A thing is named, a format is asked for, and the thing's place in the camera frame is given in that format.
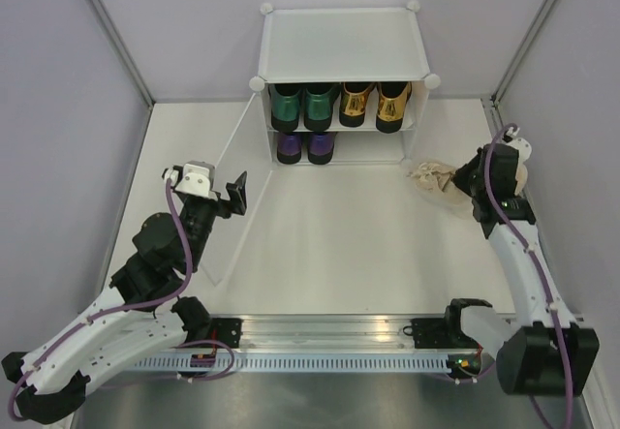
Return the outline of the beige sneaker front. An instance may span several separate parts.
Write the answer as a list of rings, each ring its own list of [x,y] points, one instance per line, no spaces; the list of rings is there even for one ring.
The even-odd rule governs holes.
[[[522,191],[524,190],[524,187],[527,183],[528,169],[526,167],[526,162],[528,161],[530,156],[531,156],[530,152],[525,153],[523,150],[519,152],[518,164],[517,164],[517,169],[515,173],[516,185],[515,185],[514,194],[516,196],[519,196],[522,194]]]

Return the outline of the beige sneaker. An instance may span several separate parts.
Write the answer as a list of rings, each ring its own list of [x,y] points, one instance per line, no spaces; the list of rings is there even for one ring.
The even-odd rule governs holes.
[[[530,152],[525,153],[523,150],[519,152],[518,164],[517,164],[517,169],[515,173],[516,185],[515,185],[514,194],[516,196],[519,196],[522,194],[522,191],[524,190],[524,187],[527,183],[528,169],[526,167],[526,162],[528,161],[530,156],[531,156]]]
[[[473,211],[471,198],[452,181],[456,171],[457,168],[452,165],[426,160],[412,163],[406,175],[418,194],[430,204],[460,218],[471,218]]]

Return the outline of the white cabinet door panel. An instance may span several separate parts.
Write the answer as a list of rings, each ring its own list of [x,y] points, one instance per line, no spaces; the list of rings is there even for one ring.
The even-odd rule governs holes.
[[[216,218],[201,258],[200,268],[217,285],[234,268],[254,211],[272,171],[264,106],[255,94],[235,126],[215,166],[216,188],[231,216]]]

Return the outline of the purple loafer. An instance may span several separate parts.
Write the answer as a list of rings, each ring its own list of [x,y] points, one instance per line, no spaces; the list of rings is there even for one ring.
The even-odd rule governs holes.
[[[276,158],[283,165],[294,165],[301,160],[302,135],[279,132],[276,138]]]
[[[313,165],[328,164],[333,157],[335,133],[311,133],[307,144],[308,160]]]

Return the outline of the green loafer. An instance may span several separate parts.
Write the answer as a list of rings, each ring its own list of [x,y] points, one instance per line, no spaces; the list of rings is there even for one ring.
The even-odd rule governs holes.
[[[298,127],[301,113],[302,87],[297,83],[269,85],[270,119],[272,127],[291,133]]]
[[[304,126],[309,131],[321,133],[330,127],[338,95],[337,83],[308,83],[305,86]]]

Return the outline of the gold pointed shoe front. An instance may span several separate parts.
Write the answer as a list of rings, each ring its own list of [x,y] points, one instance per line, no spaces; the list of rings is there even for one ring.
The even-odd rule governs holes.
[[[410,81],[380,82],[375,125],[379,132],[398,132],[403,124],[407,104],[412,95]]]

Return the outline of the gold pointed shoe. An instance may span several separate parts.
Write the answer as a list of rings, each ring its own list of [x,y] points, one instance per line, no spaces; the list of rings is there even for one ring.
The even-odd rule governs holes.
[[[412,95],[410,81],[380,82],[375,125],[379,132],[398,132],[403,124],[407,104]]]
[[[367,103],[374,82],[343,82],[339,104],[340,124],[348,128],[360,127],[364,120]]]

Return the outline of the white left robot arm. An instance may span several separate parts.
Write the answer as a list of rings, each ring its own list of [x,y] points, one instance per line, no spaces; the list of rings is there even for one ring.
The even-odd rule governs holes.
[[[168,211],[149,216],[133,238],[136,251],[99,296],[61,332],[31,352],[1,361],[14,387],[15,422],[50,425],[73,414],[87,396],[139,361],[166,349],[209,347],[234,361],[233,345],[185,295],[216,219],[247,211],[247,175],[214,192],[212,167],[187,164],[164,173]]]

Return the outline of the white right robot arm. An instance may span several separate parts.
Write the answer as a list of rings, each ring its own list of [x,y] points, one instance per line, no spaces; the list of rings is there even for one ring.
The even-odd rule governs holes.
[[[579,396],[600,341],[593,328],[578,325],[558,292],[534,211],[516,192],[516,175],[531,151],[522,138],[486,145],[455,176],[500,261],[516,322],[508,324],[485,300],[455,298],[442,333],[455,347],[477,342],[494,359],[500,386],[509,395]]]

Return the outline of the white plastic shoe cabinet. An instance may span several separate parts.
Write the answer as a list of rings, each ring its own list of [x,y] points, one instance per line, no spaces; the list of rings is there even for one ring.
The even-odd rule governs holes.
[[[299,163],[311,164],[307,144],[311,132],[304,126],[304,93],[308,83],[337,83],[339,95],[326,132],[335,133],[332,164],[397,164],[412,156],[416,126],[429,92],[440,78],[427,62],[417,13],[419,2],[404,8],[274,10],[264,5],[263,36],[258,73],[250,87],[263,101],[268,143],[274,161],[279,133],[271,125],[269,85],[297,83],[302,87],[298,127],[302,135]],[[380,82],[410,81],[412,95],[401,129],[379,132],[375,125]],[[340,124],[343,82],[374,82],[365,120],[360,127]]]

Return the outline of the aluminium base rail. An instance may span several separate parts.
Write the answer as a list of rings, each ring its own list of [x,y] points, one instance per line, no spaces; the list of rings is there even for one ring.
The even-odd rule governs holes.
[[[386,347],[410,340],[417,350],[460,350],[481,346],[496,354],[504,346],[517,351],[551,351],[565,346],[570,355],[596,352],[596,332],[577,323],[555,329],[541,322],[521,325],[507,322],[483,305],[463,309],[449,307],[442,317],[336,318],[334,316],[279,316],[277,318],[211,317],[201,304],[185,299],[162,315],[139,311],[91,314],[77,318],[62,332],[73,349],[99,347],[116,340],[148,344],[163,350],[186,344],[201,347],[216,340],[232,349],[286,348],[293,345],[318,349]]]

